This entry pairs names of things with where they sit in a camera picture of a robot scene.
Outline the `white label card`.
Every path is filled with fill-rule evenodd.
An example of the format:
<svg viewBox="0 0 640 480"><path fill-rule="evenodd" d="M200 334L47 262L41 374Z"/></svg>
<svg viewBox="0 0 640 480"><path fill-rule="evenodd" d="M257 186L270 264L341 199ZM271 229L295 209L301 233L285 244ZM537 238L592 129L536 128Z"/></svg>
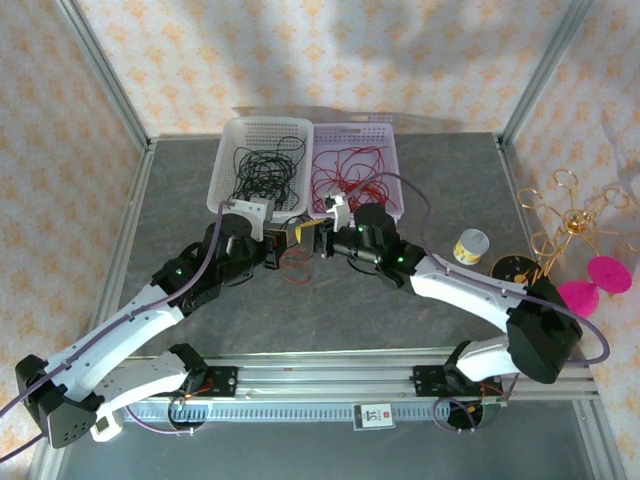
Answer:
<svg viewBox="0 0 640 480"><path fill-rule="evenodd" d="M356 404L353 407L355 431L392 429L395 427L391 403Z"/></svg>

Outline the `aluminium mounting rail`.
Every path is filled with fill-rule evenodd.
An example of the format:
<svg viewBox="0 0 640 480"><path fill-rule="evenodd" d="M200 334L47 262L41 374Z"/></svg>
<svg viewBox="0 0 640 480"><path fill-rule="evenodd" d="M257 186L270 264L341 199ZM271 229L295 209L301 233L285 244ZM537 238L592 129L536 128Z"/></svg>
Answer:
<svg viewBox="0 0 640 480"><path fill-rule="evenodd" d="M208 357L206 362L238 369L237 402L409 402L422 398L413 381L413 368L441 365L450 353L449 348L255 353ZM498 401L499 392L510 392L510 398L519 401L599 397L586 367L565 367L551 385L521 376L511 387L512 380L506 374L497 387L478 387L472 395L453 397L489 402Z"/></svg>

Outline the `lavender perforated plastic basket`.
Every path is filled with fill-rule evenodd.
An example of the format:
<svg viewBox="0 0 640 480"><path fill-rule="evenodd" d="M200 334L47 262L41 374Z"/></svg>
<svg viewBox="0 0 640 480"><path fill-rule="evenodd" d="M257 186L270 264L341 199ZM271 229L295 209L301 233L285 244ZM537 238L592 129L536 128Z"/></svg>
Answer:
<svg viewBox="0 0 640 480"><path fill-rule="evenodd" d="M404 214L401 182L395 178L399 162L389 123L333 123L314 126L308 214L326 218L324 198L333 190L353 191L371 179L349 200L351 210L379 203L394 220Z"/></svg>

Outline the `aluminium side rail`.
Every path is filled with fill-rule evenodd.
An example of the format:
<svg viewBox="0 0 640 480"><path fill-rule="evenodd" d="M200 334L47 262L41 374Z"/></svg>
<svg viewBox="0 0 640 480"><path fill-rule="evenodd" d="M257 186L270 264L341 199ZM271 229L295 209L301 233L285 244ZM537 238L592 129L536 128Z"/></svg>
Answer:
<svg viewBox="0 0 640 480"><path fill-rule="evenodd" d="M100 290L86 322L76 335L69 337L74 341L88 333L91 327L100 326L118 310L133 241L144 201L144 195L153 164L156 144L151 142L141 153L134 170L128 195L121 215L118 235Z"/></svg>
<svg viewBox="0 0 640 480"><path fill-rule="evenodd" d="M519 200L517 199L518 185L514 170L512 168L512 164L510 163L508 158L507 150L502 143L502 137L500 134L494 133L493 139L511 193L512 203L515 206L519 223L523 230L527 252L530 253L533 257L536 257L536 254L534 253L534 250L530 244L530 238L533 234L533 231L529 222L529 216L526 213L526 209L521 206Z"/></svg>

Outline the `small white yellow jar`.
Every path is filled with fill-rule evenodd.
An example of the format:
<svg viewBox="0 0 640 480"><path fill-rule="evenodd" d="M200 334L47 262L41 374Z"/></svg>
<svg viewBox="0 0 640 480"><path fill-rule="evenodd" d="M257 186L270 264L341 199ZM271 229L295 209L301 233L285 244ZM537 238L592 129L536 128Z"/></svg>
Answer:
<svg viewBox="0 0 640 480"><path fill-rule="evenodd" d="M489 247L490 240L483 231L467 229L461 233L453 247L453 255L463 265L476 265Z"/></svg>

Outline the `pink fluffy disc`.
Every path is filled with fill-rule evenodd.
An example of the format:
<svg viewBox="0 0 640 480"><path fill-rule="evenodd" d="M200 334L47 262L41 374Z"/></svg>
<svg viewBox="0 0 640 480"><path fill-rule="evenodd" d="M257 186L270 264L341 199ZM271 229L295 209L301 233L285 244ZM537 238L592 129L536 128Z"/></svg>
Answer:
<svg viewBox="0 0 640 480"><path fill-rule="evenodd" d="M584 318L591 316L600 302L598 287L587 281L569 281L557 287L567 308Z"/></svg>
<svg viewBox="0 0 640 480"><path fill-rule="evenodd" d="M632 286L632 274L625 264L610 256L597 256L587 264L590 280L610 294L622 294Z"/></svg>

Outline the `aluminium frame post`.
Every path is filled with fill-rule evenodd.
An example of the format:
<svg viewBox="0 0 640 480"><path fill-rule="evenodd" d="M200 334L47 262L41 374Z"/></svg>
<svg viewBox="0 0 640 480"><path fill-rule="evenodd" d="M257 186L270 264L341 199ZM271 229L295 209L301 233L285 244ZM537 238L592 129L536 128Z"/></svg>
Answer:
<svg viewBox="0 0 640 480"><path fill-rule="evenodd" d="M507 150L516 139L593 3L594 0L570 0L565 14L534 69L515 109L506 122L502 133L497 136L498 144L502 150Z"/></svg>
<svg viewBox="0 0 640 480"><path fill-rule="evenodd" d="M146 151L151 142L143 122L119 80L106 51L101 46L94 29L83 12L78 0L54 0L62 18L76 37L80 49L86 56L90 69L103 86L116 113L123 122L134 143Z"/></svg>
<svg viewBox="0 0 640 480"><path fill-rule="evenodd" d="M573 406L594 480L627 480L602 401L575 400Z"/></svg>
<svg viewBox="0 0 640 480"><path fill-rule="evenodd" d="M65 448L54 449L46 440L41 440L29 465L26 480L57 480L65 453Z"/></svg>

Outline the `black round disc base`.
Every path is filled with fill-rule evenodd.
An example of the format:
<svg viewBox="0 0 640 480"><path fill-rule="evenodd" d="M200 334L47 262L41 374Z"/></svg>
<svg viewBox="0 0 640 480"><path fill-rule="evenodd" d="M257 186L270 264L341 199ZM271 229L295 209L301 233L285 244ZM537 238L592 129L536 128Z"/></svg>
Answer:
<svg viewBox="0 0 640 480"><path fill-rule="evenodd" d="M542 277L542 268L530 257L512 254L496 260L489 276L496 280L529 287Z"/></svg>

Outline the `white perforated plastic basket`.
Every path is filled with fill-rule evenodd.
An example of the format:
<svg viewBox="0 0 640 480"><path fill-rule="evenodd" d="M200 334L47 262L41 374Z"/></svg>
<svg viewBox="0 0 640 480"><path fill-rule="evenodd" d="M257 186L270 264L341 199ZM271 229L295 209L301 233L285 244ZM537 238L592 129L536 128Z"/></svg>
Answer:
<svg viewBox="0 0 640 480"><path fill-rule="evenodd" d="M273 220L303 214L310 197L313 124L301 118L236 117L220 138L207 193L207 208L251 197L274 201Z"/></svg>

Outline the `white digital timer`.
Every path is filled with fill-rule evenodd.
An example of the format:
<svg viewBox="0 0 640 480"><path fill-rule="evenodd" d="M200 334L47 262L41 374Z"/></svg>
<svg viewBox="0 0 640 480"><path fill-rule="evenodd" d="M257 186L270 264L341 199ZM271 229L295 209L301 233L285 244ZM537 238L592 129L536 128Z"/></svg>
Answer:
<svg viewBox="0 0 640 480"><path fill-rule="evenodd" d="M90 434L94 441L108 442L123 430L123 419L119 412L111 412L101 418L91 427Z"/></svg>

